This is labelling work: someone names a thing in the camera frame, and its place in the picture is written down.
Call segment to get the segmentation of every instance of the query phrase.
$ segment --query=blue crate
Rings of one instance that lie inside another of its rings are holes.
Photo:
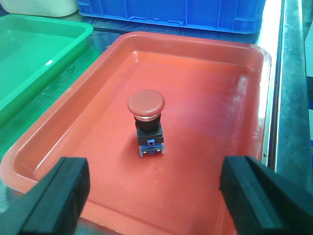
[[[261,29],[265,0],[78,0],[84,16],[242,34]]]

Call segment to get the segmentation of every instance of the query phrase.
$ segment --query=green tray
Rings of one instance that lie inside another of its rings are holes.
[[[83,51],[92,30],[87,23],[0,17],[0,127]]]

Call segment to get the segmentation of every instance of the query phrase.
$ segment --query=stainless steel surface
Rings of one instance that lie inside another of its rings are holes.
[[[310,126],[301,0],[285,0],[269,166],[312,192]]]
[[[78,13],[63,19],[92,24],[94,32],[88,37],[88,42],[98,52],[105,51],[118,35],[130,31],[149,31],[251,43],[266,49],[272,57],[272,66],[269,84],[263,84],[261,88],[261,93],[266,92],[267,89],[269,91],[268,99],[263,99],[263,103],[260,104],[261,108],[267,109],[266,117],[263,117],[266,118],[263,160],[267,163],[268,155],[270,154],[271,159],[274,159],[274,161],[270,159],[269,163],[276,163],[275,167],[278,173],[291,179],[303,188],[310,188],[310,184],[312,184],[312,168],[310,166],[312,165],[309,163],[309,118],[306,83],[302,70],[304,41],[301,36],[301,0],[284,0],[283,2],[286,2],[286,4],[282,11],[284,13],[284,26],[282,27],[280,38],[282,47],[279,50],[279,23],[282,6],[279,0],[266,1],[262,29],[260,33],[251,35],[97,19],[83,17]],[[75,63],[69,66],[64,74],[69,73]],[[279,91],[279,96],[275,96],[275,84],[279,84],[279,89],[276,88],[276,91]],[[273,107],[273,104],[275,104],[273,103],[274,97],[279,98],[279,102],[277,102],[277,106]],[[278,114],[278,116],[274,116],[274,120],[276,120],[275,118],[278,120],[277,126],[275,123],[271,124],[272,110],[273,113]],[[6,210],[19,196],[18,193],[0,182],[0,212]],[[75,234],[100,235],[114,233],[81,219]]]

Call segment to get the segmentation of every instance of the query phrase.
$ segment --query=red tray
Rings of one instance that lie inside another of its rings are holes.
[[[233,235],[222,162],[261,159],[269,66],[254,45],[121,36],[6,153],[0,176],[27,192],[61,156],[86,157],[82,217],[127,235]],[[141,89],[166,100],[164,155],[139,156],[127,101]]]

